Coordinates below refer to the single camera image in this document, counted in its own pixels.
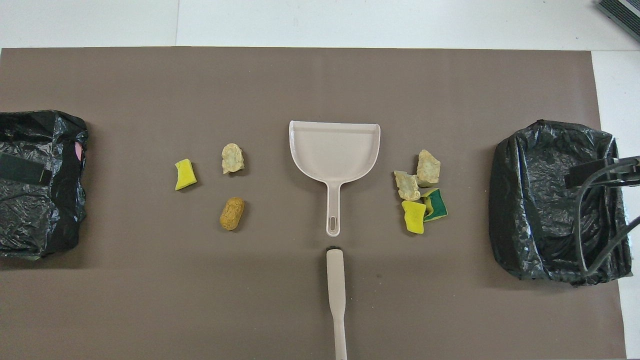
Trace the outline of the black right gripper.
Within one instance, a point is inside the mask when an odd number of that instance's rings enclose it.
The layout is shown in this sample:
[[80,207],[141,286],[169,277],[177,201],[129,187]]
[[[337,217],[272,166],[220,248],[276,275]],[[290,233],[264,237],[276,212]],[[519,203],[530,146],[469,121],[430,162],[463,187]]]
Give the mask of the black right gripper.
[[584,162],[569,169],[566,187],[635,187],[640,184],[639,163],[638,156]]

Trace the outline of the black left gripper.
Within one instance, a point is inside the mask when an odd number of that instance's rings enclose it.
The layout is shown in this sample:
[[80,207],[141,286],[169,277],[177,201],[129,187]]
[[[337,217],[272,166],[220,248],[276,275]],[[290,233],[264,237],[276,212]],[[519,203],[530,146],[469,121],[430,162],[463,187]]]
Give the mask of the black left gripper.
[[52,172],[41,162],[2,152],[0,153],[0,177],[28,185],[46,185],[51,180]]

